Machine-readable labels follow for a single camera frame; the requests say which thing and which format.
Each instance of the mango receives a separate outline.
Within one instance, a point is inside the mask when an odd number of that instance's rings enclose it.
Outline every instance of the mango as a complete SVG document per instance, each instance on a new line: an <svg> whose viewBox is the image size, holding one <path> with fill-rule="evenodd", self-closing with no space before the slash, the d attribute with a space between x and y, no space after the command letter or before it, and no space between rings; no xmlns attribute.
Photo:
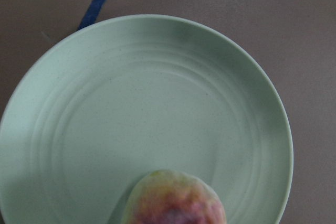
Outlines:
<svg viewBox="0 0 336 224"><path fill-rule="evenodd" d="M199 178L174 170L157 170L133 188L122 224L226 224L224 207Z"/></svg>

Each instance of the gray floor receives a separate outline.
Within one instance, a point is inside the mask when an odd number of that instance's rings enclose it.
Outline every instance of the gray floor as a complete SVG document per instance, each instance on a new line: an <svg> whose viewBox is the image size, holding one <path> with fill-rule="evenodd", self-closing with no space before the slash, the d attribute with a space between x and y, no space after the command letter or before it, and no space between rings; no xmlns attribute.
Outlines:
<svg viewBox="0 0 336 224"><path fill-rule="evenodd" d="M23 74L76 30L90 2L1 0L0 115ZM200 22L257 60L283 100L295 148L281 224L336 223L335 0L107 0L98 20L143 13Z"/></svg>

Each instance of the blue stripe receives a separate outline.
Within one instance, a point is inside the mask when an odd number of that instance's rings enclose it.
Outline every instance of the blue stripe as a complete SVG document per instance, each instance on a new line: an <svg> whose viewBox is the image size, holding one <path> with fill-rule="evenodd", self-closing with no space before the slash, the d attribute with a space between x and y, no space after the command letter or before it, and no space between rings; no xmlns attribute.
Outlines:
<svg viewBox="0 0 336 224"><path fill-rule="evenodd" d="M92 0L77 30L92 25L96 21L104 2L105 0Z"/></svg>

